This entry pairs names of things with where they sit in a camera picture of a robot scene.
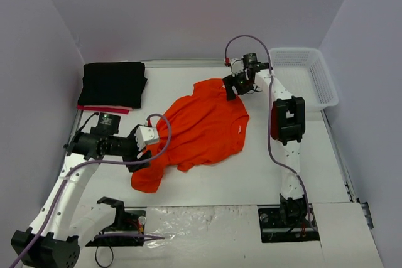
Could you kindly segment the orange t shirt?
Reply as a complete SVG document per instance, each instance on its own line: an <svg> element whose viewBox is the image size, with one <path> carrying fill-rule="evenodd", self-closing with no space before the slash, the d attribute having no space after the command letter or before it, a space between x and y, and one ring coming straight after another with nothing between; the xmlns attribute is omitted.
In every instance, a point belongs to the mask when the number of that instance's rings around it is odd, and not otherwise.
<svg viewBox="0 0 402 268"><path fill-rule="evenodd" d="M154 193L165 168L187 172L194 166L217 164L243 150L249 114L239 97L228 101L219 78L197 82L192 95L177 99L158 121L160 140L148 146L160 156L131 176L133 189Z"/></svg>

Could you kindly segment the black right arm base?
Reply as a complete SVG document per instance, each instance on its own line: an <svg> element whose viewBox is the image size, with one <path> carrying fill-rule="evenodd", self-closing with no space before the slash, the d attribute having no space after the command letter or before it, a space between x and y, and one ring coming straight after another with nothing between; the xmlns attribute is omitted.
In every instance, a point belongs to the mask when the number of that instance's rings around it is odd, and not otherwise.
<svg viewBox="0 0 402 268"><path fill-rule="evenodd" d="M296 220L286 224L280 215L279 206L259 206L258 218L261 242L264 244L319 242L320 234L313 216L296 216Z"/></svg>

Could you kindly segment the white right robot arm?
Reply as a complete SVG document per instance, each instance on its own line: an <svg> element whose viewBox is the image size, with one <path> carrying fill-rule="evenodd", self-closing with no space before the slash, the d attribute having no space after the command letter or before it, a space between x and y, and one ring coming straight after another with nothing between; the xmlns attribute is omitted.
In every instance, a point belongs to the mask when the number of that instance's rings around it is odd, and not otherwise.
<svg viewBox="0 0 402 268"><path fill-rule="evenodd" d="M268 152L281 168L280 222L292 226L307 212L304 185L300 180L300 149L306 129L303 97L289 92L272 71L269 63L258 61L255 53L241 59L224 60L231 74L223 83L227 100L257 88L268 97Z"/></svg>

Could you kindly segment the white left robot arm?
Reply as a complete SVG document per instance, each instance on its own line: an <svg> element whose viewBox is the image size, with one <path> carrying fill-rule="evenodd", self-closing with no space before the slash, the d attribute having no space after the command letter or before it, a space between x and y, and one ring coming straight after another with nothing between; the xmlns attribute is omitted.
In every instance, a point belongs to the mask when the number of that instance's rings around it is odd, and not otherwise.
<svg viewBox="0 0 402 268"><path fill-rule="evenodd" d="M79 128L64 146L66 156L57 181L39 214L25 231L15 231L11 246L16 267L75 267L83 248L109 237L145 240L140 232L123 231L126 211L121 200L102 197L88 214L72 218L91 177L102 164L125 166L130 172L147 168L161 154L147 147L159 141L151 119L136 125L128 136L119 137L121 118L101 112L89 132Z"/></svg>

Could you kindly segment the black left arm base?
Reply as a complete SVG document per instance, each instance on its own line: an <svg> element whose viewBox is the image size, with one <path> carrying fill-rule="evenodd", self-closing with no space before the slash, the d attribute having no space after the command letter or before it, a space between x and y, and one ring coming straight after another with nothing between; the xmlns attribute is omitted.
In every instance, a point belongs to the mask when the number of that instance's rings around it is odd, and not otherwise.
<svg viewBox="0 0 402 268"><path fill-rule="evenodd" d="M139 232L144 233L146 223L145 208L125 209L125 214L119 225L104 228L103 233ZM142 247L144 239L134 237L106 237L90 241L87 247Z"/></svg>

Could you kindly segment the light pink folded t shirt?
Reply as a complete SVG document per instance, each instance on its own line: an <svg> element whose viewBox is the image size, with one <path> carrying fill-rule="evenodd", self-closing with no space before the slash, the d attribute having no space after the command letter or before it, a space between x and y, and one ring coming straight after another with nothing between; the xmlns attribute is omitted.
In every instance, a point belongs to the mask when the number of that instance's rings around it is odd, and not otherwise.
<svg viewBox="0 0 402 268"><path fill-rule="evenodd" d="M131 107L120 107L120 109L121 109L121 110L128 110L128 111L134 110L134 109L131 108Z"/></svg>

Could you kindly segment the white plastic basket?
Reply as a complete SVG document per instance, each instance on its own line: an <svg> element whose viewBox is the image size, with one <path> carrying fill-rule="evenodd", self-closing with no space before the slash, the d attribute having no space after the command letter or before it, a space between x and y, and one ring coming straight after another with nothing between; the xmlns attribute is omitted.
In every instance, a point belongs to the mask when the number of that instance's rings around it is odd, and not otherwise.
<svg viewBox="0 0 402 268"><path fill-rule="evenodd" d="M315 48L272 48L273 72L293 95L305 99L308 112L339 103L337 91L322 53Z"/></svg>

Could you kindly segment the black folded t shirt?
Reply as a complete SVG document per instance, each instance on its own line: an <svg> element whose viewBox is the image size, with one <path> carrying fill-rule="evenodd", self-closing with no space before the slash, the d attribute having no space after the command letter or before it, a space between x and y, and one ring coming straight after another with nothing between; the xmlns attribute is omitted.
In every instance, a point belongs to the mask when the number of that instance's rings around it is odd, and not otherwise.
<svg viewBox="0 0 402 268"><path fill-rule="evenodd" d="M85 64L78 104L140 109L147 81L142 62Z"/></svg>

